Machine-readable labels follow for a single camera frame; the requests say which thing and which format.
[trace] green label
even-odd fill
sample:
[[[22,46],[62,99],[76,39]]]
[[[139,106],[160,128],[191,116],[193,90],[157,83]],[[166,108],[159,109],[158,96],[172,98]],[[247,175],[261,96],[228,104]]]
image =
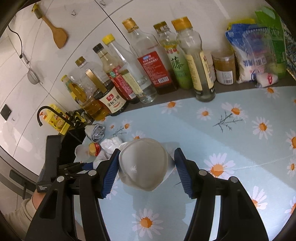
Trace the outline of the green label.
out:
[[[184,55],[179,51],[177,45],[167,45],[165,49],[180,87],[190,89],[192,87],[191,74]]]

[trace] black cable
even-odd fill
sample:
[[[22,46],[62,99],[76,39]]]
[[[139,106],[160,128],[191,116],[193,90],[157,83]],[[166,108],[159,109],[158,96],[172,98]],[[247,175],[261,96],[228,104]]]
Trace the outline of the black cable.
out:
[[[15,33],[16,35],[18,35],[18,37],[19,37],[19,39],[20,39],[20,45],[21,45],[21,47],[22,47],[22,40],[21,40],[19,34],[18,34],[17,32],[12,31],[11,28],[9,27],[9,25],[8,25],[8,28],[9,28],[9,30],[10,30],[11,32],[13,32],[13,33]]]

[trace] yellow bottle cap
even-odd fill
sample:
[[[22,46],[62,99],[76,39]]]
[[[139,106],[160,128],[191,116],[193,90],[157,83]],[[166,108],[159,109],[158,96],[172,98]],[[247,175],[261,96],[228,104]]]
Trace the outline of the yellow bottle cap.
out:
[[[160,33],[166,29],[170,29],[165,21],[163,21],[161,23],[157,23],[157,24],[153,25],[153,27],[157,33]]]
[[[84,57],[80,57],[79,59],[77,59],[75,61],[76,65],[79,67],[80,65],[82,65],[85,62],[85,58]]]
[[[172,21],[172,24],[176,31],[192,28],[191,22],[187,17],[178,18]]]
[[[128,18],[124,21],[122,21],[122,24],[126,28],[126,30],[130,33],[134,31],[135,29],[138,29],[139,27],[137,26],[136,22],[132,18]]]
[[[115,38],[112,34],[108,34],[102,39],[103,43],[106,45],[108,45],[109,43],[111,43],[114,40],[115,40]]]
[[[61,78],[61,81],[63,82],[65,78],[67,78],[68,75],[64,75],[62,78]]]

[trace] white wall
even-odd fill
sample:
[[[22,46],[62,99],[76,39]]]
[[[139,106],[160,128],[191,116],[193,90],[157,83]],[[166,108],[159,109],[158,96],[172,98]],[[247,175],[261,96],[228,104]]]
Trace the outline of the white wall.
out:
[[[75,67],[75,60],[84,56],[100,60],[92,48],[106,34],[112,33],[125,48],[129,39],[121,22],[132,17],[144,31],[156,35],[153,25],[188,16],[203,40],[204,49],[222,48],[224,31],[230,20],[254,15],[254,10],[267,5],[264,0],[42,0],[41,9],[56,27],[64,28],[69,39],[58,49],[49,27],[31,12],[32,6],[19,11],[9,24],[23,41],[26,65],[20,55],[20,41],[14,33],[0,38],[0,109],[12,109],[8,121],[0,117],[0,145],[22,165],[39,174],[44,164],[47,135],[57,134],[48,124],[39,127],[36,112],[42,105],[56,104],[64,110],[79,108],[69,95],[61,77]],[[26,73],[31,67],[43,84],[32,85]]]

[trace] white daisy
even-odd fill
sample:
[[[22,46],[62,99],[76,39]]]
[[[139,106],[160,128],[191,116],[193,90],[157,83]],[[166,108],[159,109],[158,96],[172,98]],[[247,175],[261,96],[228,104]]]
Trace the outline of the white daisy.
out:
[[[123,122],[122,122],[122,126],[123,126],[123,130],[124,131],[127,131],[127,132],[129,132],[129,131],[131,131],[131,123],[132,123],[132,121],[131,120],[124,120]]]
[[[293,154],[296,155],[296,133],[293,130],[290,130],[291,134],[287,133],[288,139],[286,142],[290,143],[290,150],[293,150]]]
[[[234,174],[234,171],[231,169],[231,167],[235,166],[235,163],[232,160],[225,163],[226,157],[226,153],[224,153],[222,156],[219,153],[218,156],[213,154],[213,156],[209,157],[211,162],[204,160],[204,163],[209,167],[207,171],[209,171],[214,177],[226,180],[230,178],[230,175]]]
[[[232,106],[231,104],[229,104],[228,102],[226,102],[225,104],[222,104],[222,109],[227,110],[229,112],[232,113],[233,118],[236,119],[247,119],[248,116],[246,115],[245,111],[242,110],[242,108],[240,107],[239,104],[234,104],[234,106]]]
[[[287,209],[287,210],[285,211],[285,213],[288,213],[287,217],[286,217],[285,220],[284,220],[285,223],[289,220],[291,214],[294,212],[294,210],[295,210],[295,208],[296,208],[296,196],[293,197],[293,201],[290,200],[290,206],[291,206],[291,208],[290,208],[290,209]]]
[[[132,134],[134,140],[144,138],[146,135],[142,131],[136,131],[136,134]]]
[[[210,120],[212,115],[213,115],[213,112],[207,107],[200,108],[197,111],[197,118],[203,121]]]
[[[172,111],[178,112],[177,108],[182,107],[180,100],[175,100],[175,101],[170,101],[168,103],[161,104],[161,106],[164,106],[163,111],[161,112],[162,114],[168,113],[171,114]]]
[[[99,123],[100,123],[100,124],[104,124],[104,122],[107,120],[107,118],[108,118],[108,116],[104,117],[103,119],[101,119],[101,120],[99,121]]]
[[[262,117],[260,117],[260,118],[258,118],[258,117],[256,117],[256,121],[252,121],[256,126],[253,126],[253,128],[255,128],[255,130],[253,131],[253,134],[254,135],[257,135],[257,134],[259,134],[259,139],[261,140],[262,139],[262,137],[263,137],[263,135],[264,135],[264,137],[265,137],[265,139],[267,140],[268,139],[268,137],[267,137],[267,134],[269,134],[270,136],[272,136],[272,129],[271,129],[271,127],[272,127],[272,125],[269,125],[268,123],[269,123],[269,120],[268,121],[266,121],[265,120],[265,118],[262,118]]]
[[[292,98],[292,102],[293,102],[294,105],[296,105],[296,97]]]
[[[268,98],[279,98],[279,92],[274,88],[274,87],[267,87],[265,94],[267,95]]]
[[[293,177],[295,175],[296,172],[296,160],[295,159],[290,159],[289,165],[287,166],[288,169],[288,175],[290,175],[290,177]]]
[[[113,196],[116,196],[117,191],[115,189],[117,189],[117,188],[118,188],[118,186],[116,185],[116,181],[114,181],[114,184],[112,186],[111,192],[109,194],[107,194],[106,198],[109,199],[109,200],[111,200],[111,198],[112,198],[111,194]]]
[[[255,207],[257,209],[266,209],[267,203],[266,202],[262,202],[263,200],[265,200],[267,198],[266,195],[264,195],[264,189],[262,189],[259,194],[258,194],[259,188],[257,186],[255,186],[253,188],[253,194],[250,195],[249,192],[248,195],[250,196],[250,198],[252,199],[252,202],[254,203]]]
[[[151,230],[154,233],[160,235],[160,232],[158,231],[158,229],[163,229],[163,227],[157,226],[156,224],[160,224],[163,221],[155,220],[159,216],[158,213],[153,215],[151,209],[149,209],[149,211],[147,212],[147,209],[145,208],[143,213],[141,209],[139,210],[139,216],[137,216],[136,214],[132,214],[132,216],[135,219],[137,219],[137,221],[132,222],[132,223],[136,223],[136,225],[133,226],[133,231],[136,232],[138,230],[141,230],[139,233],[140,237],[143,237],[145,232],[147,231],[149,238],[152,239],[153,237],[152,237]]]
[[[110,129],[111,129],[111,130],[113,130],[113,129],[115,128],[115,124],[114,124],[114,123],[112,123],[112,124],[110,124],[110,126],[109,126],[109,127],[110,127]]]

